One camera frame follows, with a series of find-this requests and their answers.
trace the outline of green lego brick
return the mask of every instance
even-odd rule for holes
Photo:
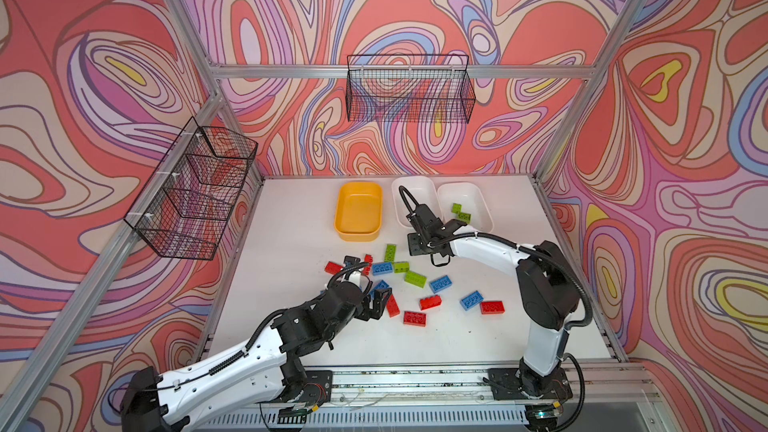
[[[397,245],[395,244],[387,244],[386,245],[386,252],[384,252],[384,262],[394,262],[395,261],[395,251],[397,250]]]
[[[417,274],[414,271],[408,271],[406,274],[406,282],[409,284],[414,284],[417,287],[424,288],[424,285],[427,283],[427,277],[421,274]]]
[[[408,262],[394,262],[392,265],[395,267],[395,273],[401,274],[411,270],[411,265]]]

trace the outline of wire basket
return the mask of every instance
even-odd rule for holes
[[[475,90],[458,54],[347,56],[351,122],[468,123]]]
[[[126,222],[161,257],[213,260],[257,145],[223,127],[198,126],[192,133],[146,210],[131,212],[139,220]]]

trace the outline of patterned wall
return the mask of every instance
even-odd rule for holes
[[[475,64],[592,63],[625,0],[186,0],[213,62],[346,63],[464,52]],[[267,175],[527,173],[578,83],[477,80],[468,125],[350,124],[345,80],[224,82]]]
[[[162,0],[0,0],[0,393],[205,100]],[[109,388],[190,359],[253,195],[213,262],[137,246],[26,430],[116,428]]]
[[[768,430],[768,0],[650,0],[546,187],[682,430]]]

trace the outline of blue lego brick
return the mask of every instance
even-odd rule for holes
[[[451,279],[448,278],[447,275],[443,275],[440,278],[437,278],[429,283],[429,288],[432,289],[432,293],[436,294],[443,290],[444,288],[448,288],[451,285],[453,285],[453,282],[451,282]]]
[[[371,266],[371,273],[374,275],[391,274],[395,271],[391,262],[379,262]]]
[[[480,302],[482,302],[482,295],[480,295],[480,292],[474,291],[462,299],[462,307],[468,311]]]
[[[376,284],[376,286],[374,288],[372,288],[371,291],[370,291],[371,299],[373,299],[373,291],[378,290],[380,288],[392,288],[392,287],[390,287],[389,284],[387,284],[384,281],[379,281],[379,283]]]

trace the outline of red lego brick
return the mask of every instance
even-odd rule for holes
[[[373,264],[373,256],[370,254],[366,254],[366,257],[362,261],[368,262],[368,267],[362,270],[363,275],[368,275],[371,272],[371,264]]]
[[[502,301],[480,302],[480,312],[482,314],[503,314],[504,303]]]
[[[421,312],[406,312],[402,316],[402,322],[407,325],[427,326],[427,314]]]
[[[442,299],[440,298],[439,295],[432,295],[430,297],[423,298],[422,300],[418,301],[418,306],[421,307],[422,310],[437,307],[440,304],[442,304]]]
[[[389,296],[389,300],[386,303],[386,311],[389,312],[389,317],[400,315],[400,307],[397,306],[394,295]]]
[[[329,274],[338,274],[341,272],[342,266],[339,264],[335,264],[333,262],[328,262],[328,265],[326,265],[326,272]]]

